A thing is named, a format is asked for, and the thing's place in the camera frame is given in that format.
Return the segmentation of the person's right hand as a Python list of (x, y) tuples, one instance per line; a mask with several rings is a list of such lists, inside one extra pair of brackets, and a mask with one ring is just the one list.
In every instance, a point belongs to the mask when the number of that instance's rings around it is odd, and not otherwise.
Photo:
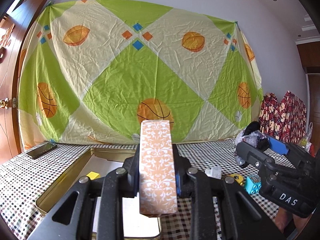
[(284, 208), (279, 207), (274, 223), (276, 224), (277, 228), (283, 233), (284, 229), (288, 226), (291, 219), (293, 219), (298, 233), (301, 233), (310, 218), (311, 216), (309, 216), (308, 218), (301, 218), (285, 210)]

